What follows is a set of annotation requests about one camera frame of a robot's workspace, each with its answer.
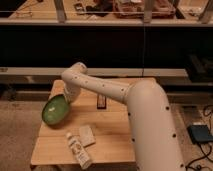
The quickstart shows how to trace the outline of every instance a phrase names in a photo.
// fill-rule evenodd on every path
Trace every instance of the cable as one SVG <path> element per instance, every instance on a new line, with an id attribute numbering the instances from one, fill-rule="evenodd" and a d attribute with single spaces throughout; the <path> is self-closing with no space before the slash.
<path id="1" fill-rule="evenodd" d="M 206 155 L 206 158 L 207 158 L 211 163 L 213 163 L 213 160 L 212 160 L 211 158 L 209 158 L 209 155 L 207 155 L 207 154 L 203 151 L 202 146 L 200 145 L 199 147 L 200 147 L 200 150 L 201 150 L 201 152 L 203 153 L 203 155 Z"/>
<path id="2" fill-rule="evenodd" d="M 212 146 L 209 146 L 209 147 L 210 147 L 210 150 L 209 150 L 209 152 L 208 152 L 207 154 L 204 153 L 203 156 L 201 156 L 201 157 L 199 157 L 199 158 L 197 158 L 197 159 L 194 159 L 194 160 L 190 161 L 190 162 L 186 165 L 186 171 L 187 171 L 188 169 L 191 169 L 191 170 L 194 170 L 194 171 L 201 171 L 202 169 L 205 169 L 205 168 L 209 169 L 209 171 L 212 171 L 211 168 L 202 167 L 202 166 L 200 166 L 200 165 L 197 165 L 196 168 L 194 168 L 194 167 L 191 166 L 193 163 L 195 163 L 195 162 L 197 162 L 197 161 L 199 161 L 199 160 L 202 160 L 202 159 L 207 158 L 207 157 L 212 153 Z"/>
<path id="3" fill-rule="evenodd" d="M 207 105 L 203 108 L 203 116 L 209 117 L 209 130 L 212 132 L 212 116 L 213 116 L 213 105 Z"/>
<path id="4" fill-rule="evenodd" d="M 141 73 L 141 77 L 144 77 L 145 55 L 146 55 L 146 27 L 145 27 L 145 23 L 143 21 L 143 54 L 142 54 L 142 73 Z"/>

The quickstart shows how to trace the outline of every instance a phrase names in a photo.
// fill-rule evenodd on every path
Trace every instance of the white bottle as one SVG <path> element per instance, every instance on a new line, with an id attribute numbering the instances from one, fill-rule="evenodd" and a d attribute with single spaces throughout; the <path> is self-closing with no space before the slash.
<path id="1" fill-rule="evenodd" d="M 68 132 L 66 137 L 68 139 L 69 148 L 71 149 L 81 168 L 83 170 L 87 169 L 92 164 L 92 159 L 76 136 L 73 136 L 70 132 Z"/>

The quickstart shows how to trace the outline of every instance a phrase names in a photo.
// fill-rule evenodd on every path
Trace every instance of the gray floor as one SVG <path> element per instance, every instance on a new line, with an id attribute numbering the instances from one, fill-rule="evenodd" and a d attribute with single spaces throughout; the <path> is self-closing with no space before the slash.
<path id="1" fill-rule="evenodd" d="M 30 171 L 30 159 L 41 125 L 41 111 L 49 91 L 3 91 L 0 97 L 0 171 Z M 79 166 L 60 166 L 62 171 L 78 171 Z M 35 171 L 54 171 L 50 166 Z M 133 171 L 135 166 L 97 165 L 88 171 Z"/>
<path id="2" fill-rule="evenodd" d="M 44 95 L 18 93 L 11 100 L 4 92 L 0 101 L 0 170 L 28 171 L 30 156 L 41 124 Z"/>

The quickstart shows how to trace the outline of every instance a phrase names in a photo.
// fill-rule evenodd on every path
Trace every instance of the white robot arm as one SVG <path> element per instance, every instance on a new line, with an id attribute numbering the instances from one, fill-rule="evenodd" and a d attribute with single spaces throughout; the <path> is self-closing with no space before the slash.
<path id="1" fill-rule="evenodd" d="M 80 88 L 127 105 L 137 168 L 140 171 L 184 171 L 183 157 L 164 90 L 153 81 L 119 83 L 85 75 L 76 63 L 62 73 L 65 98 L 74 101 Z"/>

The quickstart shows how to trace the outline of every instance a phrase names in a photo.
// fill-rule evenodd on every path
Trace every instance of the table top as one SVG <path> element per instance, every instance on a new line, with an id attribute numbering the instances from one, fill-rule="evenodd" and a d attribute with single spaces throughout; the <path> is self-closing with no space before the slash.
<path id="1" fill-rule="evenodd" d="M 139 79 L 116 80 L 132 83 Z M 63 81 L 56 80 L 50 97 L 62 93 L 63 85 Z M 96 140 L 86 147 L 93 163 L 134 162 L 126 106 L 108 98 L 107 109 L 97 109 L 96 105 L 97 94 L 82 89 L 64 121 L 54 127 L 42 122 L 31 164 L 76 164 L 65 135 L 70 131 L 78 136 L 79 127 L 85 124 L 91 126 Z"/>

